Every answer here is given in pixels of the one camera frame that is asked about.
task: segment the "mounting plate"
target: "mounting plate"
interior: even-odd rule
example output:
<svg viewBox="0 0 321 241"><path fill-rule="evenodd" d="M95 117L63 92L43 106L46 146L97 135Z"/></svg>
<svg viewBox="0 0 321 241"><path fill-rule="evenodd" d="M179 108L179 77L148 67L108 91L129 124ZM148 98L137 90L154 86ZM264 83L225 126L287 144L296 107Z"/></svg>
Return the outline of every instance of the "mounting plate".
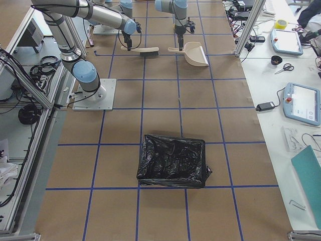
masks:
<svg viewBox="0 0 321 241"><path fill-rule="evenodd" d="M116 79L100 79L100 83L100 88L97 93L88 99L74 103L72 107L73 110L112 110L116 90ZM77 91L83 91L80 85L78 86ZM83 98L83 95L77 95L75 101Z"/></svg>

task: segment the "green folder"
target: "green folder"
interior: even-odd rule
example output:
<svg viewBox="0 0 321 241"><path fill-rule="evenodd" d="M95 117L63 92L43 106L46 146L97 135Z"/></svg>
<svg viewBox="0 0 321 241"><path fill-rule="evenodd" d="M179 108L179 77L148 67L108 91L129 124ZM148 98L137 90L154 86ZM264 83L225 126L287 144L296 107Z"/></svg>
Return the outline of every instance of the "green folder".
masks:
<svg viewBox="0 0 321 241"><path fill-rule="evenodd" d="M306 147L291 161L311 206L315 223L321 229L321 167L312 147Z"/></svg>

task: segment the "white table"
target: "white table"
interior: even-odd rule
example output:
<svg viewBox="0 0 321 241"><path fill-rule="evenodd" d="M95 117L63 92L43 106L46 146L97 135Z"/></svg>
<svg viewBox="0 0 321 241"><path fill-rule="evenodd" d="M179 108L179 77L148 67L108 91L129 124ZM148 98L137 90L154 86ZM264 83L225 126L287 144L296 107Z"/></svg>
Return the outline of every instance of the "white table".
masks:
<svg viewBox="0 0 321 241"><path fill-rule="evenodd" d="M285 1L274 0L273 6L276 11L276 19L286 19L289 22L296 23ZM271 28L273 27L273 21L267 23L270 24ZM315 65L316 55L311 48L303 49L303 51L304 54L299 57L276 54L272 49L270 38L267 38L267 41L263 44L256 44L248 58L242 63L255 106L269 101L278 104L276 92L284 88L289 82L321 89L321 79L317 74L319 71ZM246 50L243 51L241 58L246 53ZM270 64L272 55L279 55L285 61L283 60L283 63L278 66L273 66ZM274 75L287 62L291 63L295 69ZM293 230L319 230L295 169L291 164L291 158L297 153L287 150L282 128L297 129L300 142L303 133L321 133L321 129L304 126L301 122L286 118L283 114L282 105L274 110L258 112L257 114ZM306 210L301 210L289 204L291 200L306 206Z"/></svg>
<svg viewBox="0 0 321 241"><path fill-rule="evenodd" d="M254 49L249 53L247 58L271 58L273 55L278 55L283 59L310 59L315 58L315 53L312 47L303 47L303 55L294 56L288 54L279 54L275 53L272 44L270 32L274 27L275 20L283 19L288 22L288 25L285 30L292 30L297 24L296 18L294 17L291 9L287 5L285 0L273 0L273 7L275 10L274 20L271 20L272 17L264 17L260 16L257 20L257 23L254 27L256 34L259 36L265 37L264 43L255 43ZM247 50L244 49L241 53L240 58L245 58L247 54Z"/></svg>

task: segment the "robotic arm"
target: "robotic arm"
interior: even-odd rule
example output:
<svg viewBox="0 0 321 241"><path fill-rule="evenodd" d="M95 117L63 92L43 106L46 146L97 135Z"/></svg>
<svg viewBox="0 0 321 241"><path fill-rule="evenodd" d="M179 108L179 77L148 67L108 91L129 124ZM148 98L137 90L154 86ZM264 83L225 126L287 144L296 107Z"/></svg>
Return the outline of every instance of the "robotic arm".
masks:
<svg viewBox="0 0 321 241"><path fill-rule="evenodd" d="M190 28L190 33L194 33L195 23L187 18L187 0L155 0L155 8L159 12L174 14L175 26L174 30L178 37L179 50L184 47L183 34L187 28Z"/></svg>
<svg viewBox="0 0 321 241"><path fill-rule="evenodd" d="M102 0L32 0L32 7L41 11L61 51L63 65L79 81L83 96L96 101L103 97L99 75L89 61L81 57L64 16L81 17L122 30L125 43L131 48L130 35L140 31L139 24L132 20L131 0L120 0L115 7Z"/></svg>

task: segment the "black cup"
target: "black cup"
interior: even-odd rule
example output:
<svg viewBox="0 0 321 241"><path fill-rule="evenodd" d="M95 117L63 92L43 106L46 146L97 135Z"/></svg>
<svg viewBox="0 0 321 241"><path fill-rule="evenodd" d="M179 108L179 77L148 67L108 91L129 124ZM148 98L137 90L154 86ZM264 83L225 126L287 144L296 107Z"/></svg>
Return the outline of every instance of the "black cup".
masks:
<svg viewBox="0 0 321 241"><path fill-rule="evenodd" d="M278 65L278 64L280 64L280 63L282 63L282 58L280 57L280 56L277 56L277 55L273 55L272 57L271 57L271 64L272 65Z"/></svg>

